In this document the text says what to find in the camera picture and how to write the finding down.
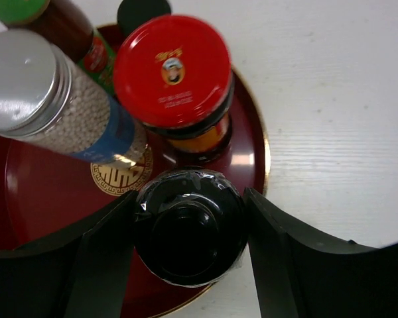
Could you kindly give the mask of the small spice jar black lid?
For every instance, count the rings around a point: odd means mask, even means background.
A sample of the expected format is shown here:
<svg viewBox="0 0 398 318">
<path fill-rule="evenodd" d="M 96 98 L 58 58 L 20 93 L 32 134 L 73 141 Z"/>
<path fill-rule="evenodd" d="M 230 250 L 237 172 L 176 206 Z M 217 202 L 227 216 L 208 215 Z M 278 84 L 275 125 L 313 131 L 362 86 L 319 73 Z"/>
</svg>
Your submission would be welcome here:
<svg viewBox="0 0 398 318">
<path fill-rule="evenodd" d="M 125 36 L 151 19 L 172 13 L 167 0 L 123 0 L 117 10 L 117 25 Z"/>
</svg>

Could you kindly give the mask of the blue-label jar silver lid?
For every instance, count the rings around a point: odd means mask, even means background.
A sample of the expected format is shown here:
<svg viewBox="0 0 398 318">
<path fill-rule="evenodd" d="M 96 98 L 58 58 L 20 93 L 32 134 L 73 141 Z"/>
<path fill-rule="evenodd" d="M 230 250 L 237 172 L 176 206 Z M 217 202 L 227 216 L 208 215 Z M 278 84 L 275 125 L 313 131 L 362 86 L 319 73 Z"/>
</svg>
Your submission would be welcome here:
<svg viewBox="0 0 398 318">
<path fill-rule="evenodd" d="M 126 168 L 144 128 L 61 49 L 28 30 L 0 32 L 0 136 L 85 162 Z"/>
</svg>

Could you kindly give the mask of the white powder bottle black cap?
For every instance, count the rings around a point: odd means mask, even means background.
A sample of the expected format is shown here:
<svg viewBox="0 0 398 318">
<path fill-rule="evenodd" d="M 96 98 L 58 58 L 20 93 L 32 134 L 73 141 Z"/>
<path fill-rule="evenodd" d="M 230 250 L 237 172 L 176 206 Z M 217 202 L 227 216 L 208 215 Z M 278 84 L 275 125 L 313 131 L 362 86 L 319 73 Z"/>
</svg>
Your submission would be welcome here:
<svg viewBox="0 0 398 318">
<path fill-rule="evenodd" d="M 242 257 L 247 237 L 243 199 L 220 172 L 169 170 L 137 195 L 135 250 L 169 284 L 198 288 L 220 280 Z"/>
</svg>

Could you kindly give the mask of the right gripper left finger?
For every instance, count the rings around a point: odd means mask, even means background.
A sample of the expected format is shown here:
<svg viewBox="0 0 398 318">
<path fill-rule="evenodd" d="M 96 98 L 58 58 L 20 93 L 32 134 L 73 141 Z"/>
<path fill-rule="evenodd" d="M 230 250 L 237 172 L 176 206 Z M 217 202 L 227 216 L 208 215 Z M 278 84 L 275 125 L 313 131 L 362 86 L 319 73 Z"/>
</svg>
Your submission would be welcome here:
<svg viewBox="0 0 398 318">
<path fill-rule="evenodd" d="M 137 191 L 13 250 L 0 250 L 0 317 L 119 317 Z"/>
</svg>

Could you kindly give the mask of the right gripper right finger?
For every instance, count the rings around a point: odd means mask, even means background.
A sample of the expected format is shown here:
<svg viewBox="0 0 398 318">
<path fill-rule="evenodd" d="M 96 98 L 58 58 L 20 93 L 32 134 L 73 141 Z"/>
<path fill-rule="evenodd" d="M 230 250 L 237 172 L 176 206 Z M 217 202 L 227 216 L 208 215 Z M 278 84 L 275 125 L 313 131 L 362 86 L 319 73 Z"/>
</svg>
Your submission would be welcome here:
<svg viewBox="0 0 398 318">
<path fill-rule="evenodd" d="M 262 317 L 398 317 L 398 243 L 342 240 L 254 189 L 243 198 Z"/>
</svg>

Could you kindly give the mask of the green-label sauce bottle yellow cap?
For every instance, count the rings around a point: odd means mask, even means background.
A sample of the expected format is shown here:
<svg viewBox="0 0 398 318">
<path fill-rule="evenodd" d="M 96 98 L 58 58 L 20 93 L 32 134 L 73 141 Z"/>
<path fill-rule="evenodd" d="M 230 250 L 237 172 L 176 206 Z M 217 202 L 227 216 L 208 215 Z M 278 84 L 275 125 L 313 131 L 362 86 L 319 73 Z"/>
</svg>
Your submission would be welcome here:
<svg viewBox="0 0 398 318">
<path fill-rule="evenodd" d="M 25 28 L 43 36 L 110 95 L 115 94 L 115 52 L 73 2 L 0 0 L 0 21 L 8 28 Z"/>
</svg>

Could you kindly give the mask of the chili sauce jar red lid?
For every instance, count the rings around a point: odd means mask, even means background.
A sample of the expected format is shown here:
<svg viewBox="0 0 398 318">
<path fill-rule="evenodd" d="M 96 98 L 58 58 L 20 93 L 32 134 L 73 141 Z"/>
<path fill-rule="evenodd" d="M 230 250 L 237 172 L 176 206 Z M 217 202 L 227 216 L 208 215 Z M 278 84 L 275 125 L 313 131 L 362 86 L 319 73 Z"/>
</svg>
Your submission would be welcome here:
<svg viewBox="0 0 398 318">
<path fill-rule="evenodd" d="M 201 19 L 164 15 L 139 26 L 117 52 L 113 84 L 122 106 L 178 152 L 207 161 L 230 141 L 230 51 Z"/>
</svg>

